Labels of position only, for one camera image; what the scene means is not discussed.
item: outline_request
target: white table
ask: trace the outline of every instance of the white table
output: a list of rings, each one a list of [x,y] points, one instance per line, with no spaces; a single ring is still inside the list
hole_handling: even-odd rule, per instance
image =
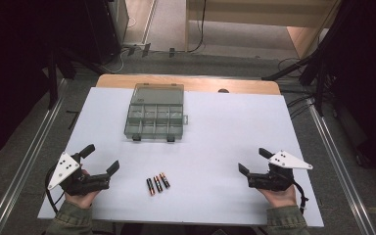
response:
[[[133,142],[123,134],[133,89],[92,88],[66,151],[94,144],[96,151],[83,168],[104,173],[115,160],[120,169],[111,188],[93,204],[93,218],[144,223],[258,225],[266,224],[268,202],[238,171],[266,173],[259,148],[285,150],[302,158],[283,96],[185,91],[184,115],[189,117],[182,140]],[[164,172],[170,188],[151,196],[146,179]],[[305,219],[323,226],[306,170],[294,170],[309,198]],[[61,188],[51,191],[53,198]],[[53,218],[44,201],[39,218]]]

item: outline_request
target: metal rail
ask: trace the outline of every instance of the metal rail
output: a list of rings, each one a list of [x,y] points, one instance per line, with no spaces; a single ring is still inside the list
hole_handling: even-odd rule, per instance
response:
[[[0,202],[0,234],[6,221],[8,220],[9,215],[11,214],[12,209],[14,208],[15,203],[17,202],[22,189],[24,188],[26,179],[32,170],[33,164],[35,163],[38,153],[41,150],[42,144],[44,143],[54,119],[63,103],[67,86],[66,81],[63,79],[59,85],[59,100],[56,102],[52,110],[47,111],[47,114],[45,115],[44,120],[41,122],[32,143],[23,157],[23,161],[21,162],[14,179]]]
[[[331,133],[329,132],[324,117],[321,117],[316,111],[315,107],[312,105],[313,99],[307,100],[307,103],[310,105],[310,113],[326,147],[326,151],[328,152],[332,166],[335,168],[338,179],[340,180],[341,186],[343,187],[344,193],[350,204],[359,230],[364,235],[376,234],[367,209],[353,184],[353,180],[351,179],[347,168],[344,165],[344,162],[340,156],[337,146],[334,143],[334,140],[332,139]]]

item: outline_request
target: black cable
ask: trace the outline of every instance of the black cable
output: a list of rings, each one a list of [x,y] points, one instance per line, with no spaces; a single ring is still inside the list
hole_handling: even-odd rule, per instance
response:
[[[305,197],[305,192],[304,189],[297,183],[295,180],[293,180],[293,184],[298,188],[298,191],[301,193],[301,205],[299,206],[299,210],[301,211],[302,214],[304,214],[306,202],[309,201],[307,197]]]
[[[281,65],[282,63],[284,63],[284,62],[286,62],[286,61],[290,61],[290,60],[297,60],[297,61],[299,61],[300,59],[298,59],[298,58],[287,58],[287,59],[281,60],[281,61],[277,64],[277,69],[278,69],[279,71],[282,71],[282,70],[280,69],[280,65]],[[292,77],[292,78],[298,78],[298,77],[300,77],[300,76],[302,75],[302,71],[301,71],[301,68],[302,68],[302,67],[303,67],[303,66],[299,66],[299,67],[298,67],[298,72],[300,72],[301,74],[299,74],[299,75],[288,75],[288,74],[286,74],[285,76],[287,76],[287,77]]]
[[[258,230],[260,230],[260,232],[262,232],[264,235],[268,235],[268,233],[261,227],[258,227]]]
[[[310,108],[310,106],[312,106],[313,104],[310,104],[310,105],[305,105],[304,107],[304,109],[302,109],[300,112],[298,112],[297,114],[295,114],[293,117],[292,117],[292,115],[291,115],[291,119],[293,119],[293,118],[295,118],[295,117],[297,117],[298,115],[300,115],[301,113],[303,113],[305,110],[307,110],[307,109],[309,109]]]
[[[291,117],[292,115],[294,115],[295,113],[301,111],[302,109],[306,108],[307,106],[308,106],[308,104],[305,104],[305,105],[302,105],[302,106],[298,107],[297,109],[293,110],[293,111],[290,113],[290,117]]]
[[[105,231],[99,231],[99,230],[93,230],[93,234],[105,234],[105,235],[115,235],[111,232],[105,232]]]
[[[57,205],[60,202],[60,200],[63,198],[63,196],[64,196],[64,192],[61,194],[60,198],[57,199],[57,201],[54,204]]]
[[[51,176],[51,173],[54,172],[54,170],[56,169],[57,167],[57,164],[54,164],[53,166],[50,167],[50,169],[48,169],[47,171],[47,175],[45,176],[45,194],[47,195],[47,198],[48,198],[48,202],[50,203],[51,207],[53,208],[53,211],[55,213],[58,212],[58,209],[56,207],[56,204],[54,203],[53,201],[53,198],[51,197],[51,193],[50,193],[50,190],[48,190],[48,184],[50,183],[50,176]]]
[[[300,103],[301,101],[304,101],[304,100],[312,98],[312,97],[313,97],[313,94],[310,94],[310,95],[307,95],[307,96],[304,96],[304,97],[300,97],[298,99],[295,99],[295,100],[289,102],[287,104],[287,107],[291,108],[291,107],[295,106],[296,104]]]
[[[204,8],[203,8],[203,19],[201,20],[201,39],[198,43],[198,46],[194,50],[187,51],[188,53],[192,53],[198,50],[201,47],[204,40],[204,18],[206,17],[206,7],[207,7],[207,0],[204,0]]]
[[[295,93],[295,94],[306,94],[306,95],[313,94],[310,91],[296,91],[296,90],[288,90],[288,89],[280,89],[280,93]]]
[[[301,193],[301,205],[299,206],[299,209],[300,209],[301,213],[304,214],[306,202],[309,201],[309,199],[307,197],[305,197],[304,189],[301,187],[301,185],[299,185],[299,183],[297,183],[295,181],[295,179],[290,179],[290,178],[286,177],[285,175],[277,173],[277,172],[274,172],[274,173],[277,176],[289,181],[291,184],[295,185],[298,188],[298,191]]]

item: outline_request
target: black curtain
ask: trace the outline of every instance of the black curtain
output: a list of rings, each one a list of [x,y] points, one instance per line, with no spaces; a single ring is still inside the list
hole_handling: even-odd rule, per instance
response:
[[[325,59],[337,77],[333,92],[368,138],[356,147],[376,164],[376,1],[349,1],[354,7]]]
[[[45,45],[30,14],[34,5],[22,2],[0,1],[0,150],[48,91]]]

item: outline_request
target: black equipment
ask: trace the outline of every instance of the black equipment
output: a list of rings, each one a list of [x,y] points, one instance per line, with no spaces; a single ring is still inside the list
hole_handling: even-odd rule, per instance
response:
[[[109,189],[111,176],[114,175],[119,168],[118,161],[115,161],[104,174],[88,175],[84,174],[81,170],[81,158],[85,159],[93,153],[94,150],[94,145],[89,145],[71,157],[68,155],[67,157],[63,157],[66,155],[66,153],[63,153],[58,162],[48,170],[45,178],[45,188],[48,200],[53,207],[54,212],[57,212],[58,210],[55,208],[49,190],[55,188],[58,184],[60,184],[62,189],[71,196],[87,195],[90,192]],[[54,174],[50,181],[50,175],[53,172]],[[61,178],[61,180],[58,180],[57,177],[61,177],[63,174],[65,175],[63,176],[64,179]]]
[[[259,148],[258,153],[268,160],[270,160],[274,156],[274,154],[268,152],[263,148]],[[268,167],[269,171],[266,174],[250,173],[250,171],[245,166],[239,164],[239,171],[247,177],[250,188],[265,189],[278,192],[285,191],[292,184],[294,184],[301,193],[300,210],[301,213],[304,213],[306,201],[308,201],[308,198],[305,197],[304,189],[301,187],[301,185],[299,185],[295,181],[292,167],[285,168],[272,163],[269,163]]]
[[[324,39],[319,43],[318,47],[312,54],[273,75],[262,77],[261,80],[274,81],[292,71],[296,71],[301,67],[306,66],[304,72],[299,78],[299,82],[301,85],[306,86],[310,85],[317,78],[314,107],[323,117],[321,107],[324,91],[323,88],[327,76],[327,67],[329,66],[331,60],[334,60],[334,58],[330,56],[330,51],[331,48],[335,46],[337,41],[339,41],[337,40],[337,33],[339,30],[341,30],[342,25],[348,19],[350,12],[353,10],[355,2],[356,1],[354,0],[345,0],[342,2],[337,17],[326,33]]]
[[[127,12],[118,13],[126,9],[122,2],[57,0],[52,3],[57,7],[49,12],[56,23],[52,36],[57,46],[69,48],[86,61],[99,65],[108,63],[120,52],[128,23]]]
[[[85,159],[88,155],[93,153],[94,150],[94,145],[89,145],[80,153],[76,153],[71,157],[80,164],[80,159]],[[110,178],[116,173],[116,171],[118,171],[118,168],[118,161],[115,161],[106,170],[107,173],[90,176],[88,174],[83,174],[80,166],[71,176],[60,183],[60,186],[72,196],[86,195],[90,192],[109,189]]]

